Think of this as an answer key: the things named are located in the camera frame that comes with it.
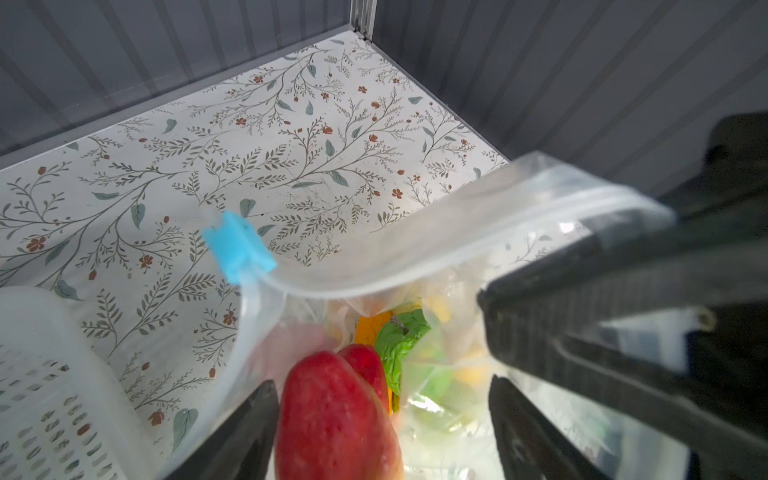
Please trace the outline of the clear zip top bag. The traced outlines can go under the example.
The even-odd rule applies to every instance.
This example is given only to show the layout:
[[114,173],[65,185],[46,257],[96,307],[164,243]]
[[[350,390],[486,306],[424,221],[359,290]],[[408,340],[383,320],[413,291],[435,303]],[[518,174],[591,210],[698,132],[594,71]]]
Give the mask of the clear zip top bag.
[[311,267],[275,258],[259,230],[226,213],[204,239],[226,279],[241,289],[235,346],[213,397],[177,436],[164,473],[181,466],[262,382],[282,389],[301,356],[350,344],[361,317],[421,309],[442,329],[459,378],[475,388],[478,420],[470,430],[446,434],[399,409],[407,478],[502,477],[487,392],[492,375],[506,373],[603,473],[681,479],[664,474],[659,432],[494,360],[475,300],[491,281],[579,240],[612,247],[674,221],[669,208],[637,191],[540,152],[479,176]]

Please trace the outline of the red strawberry toy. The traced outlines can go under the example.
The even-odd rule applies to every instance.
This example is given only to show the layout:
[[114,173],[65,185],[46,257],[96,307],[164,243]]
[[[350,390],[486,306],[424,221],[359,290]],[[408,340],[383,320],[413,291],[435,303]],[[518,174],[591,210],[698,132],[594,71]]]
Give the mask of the red strawberry toy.
[[403,479],[402,453],[373,387],[319,351],[288,373],[274,443],[277,479]]

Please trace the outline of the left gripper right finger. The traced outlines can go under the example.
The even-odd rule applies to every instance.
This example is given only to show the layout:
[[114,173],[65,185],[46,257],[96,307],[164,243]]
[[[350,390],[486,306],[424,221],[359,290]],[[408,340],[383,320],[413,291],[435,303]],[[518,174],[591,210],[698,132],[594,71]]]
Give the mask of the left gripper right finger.
[[488,405],[506,479],[605,479],[507,378],[491,380]]

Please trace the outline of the green lime toy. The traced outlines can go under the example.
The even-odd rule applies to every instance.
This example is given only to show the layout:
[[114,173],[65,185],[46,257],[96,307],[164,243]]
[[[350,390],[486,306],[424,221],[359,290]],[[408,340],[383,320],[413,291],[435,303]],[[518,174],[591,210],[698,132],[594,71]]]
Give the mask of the green lime toy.
[[459,378],[442,329],[430,325],[421,309],[394,315],[377,334],[374,349],[398,409],[435,432],[473,428],[479,403],[475,388]]

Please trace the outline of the white plastic basket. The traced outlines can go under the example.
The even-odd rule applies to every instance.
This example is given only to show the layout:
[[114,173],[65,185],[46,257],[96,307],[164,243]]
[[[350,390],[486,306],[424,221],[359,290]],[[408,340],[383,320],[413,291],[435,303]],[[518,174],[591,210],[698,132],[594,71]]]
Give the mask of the white plastic basket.
[[2,478],[154,479],[159,470],[68,303],[36,287],[2,288]]

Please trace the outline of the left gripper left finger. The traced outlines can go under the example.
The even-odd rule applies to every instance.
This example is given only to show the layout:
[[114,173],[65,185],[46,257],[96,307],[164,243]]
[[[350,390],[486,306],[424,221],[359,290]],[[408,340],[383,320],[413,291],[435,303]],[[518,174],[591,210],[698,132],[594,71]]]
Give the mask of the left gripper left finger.
[[168,479],[266,478],[279,417],[278,392],[263,382]]

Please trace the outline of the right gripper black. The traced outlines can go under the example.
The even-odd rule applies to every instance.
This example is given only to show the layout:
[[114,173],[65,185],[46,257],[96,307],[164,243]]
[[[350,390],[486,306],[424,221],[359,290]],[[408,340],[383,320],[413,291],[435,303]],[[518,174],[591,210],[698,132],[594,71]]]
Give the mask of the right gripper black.
[[[767,116],[713,128],[680,223],[592,240],[480,292],[492,356],[658,430],[666,477],[767,475]],[[658,314],[660,364],[586,333]]]

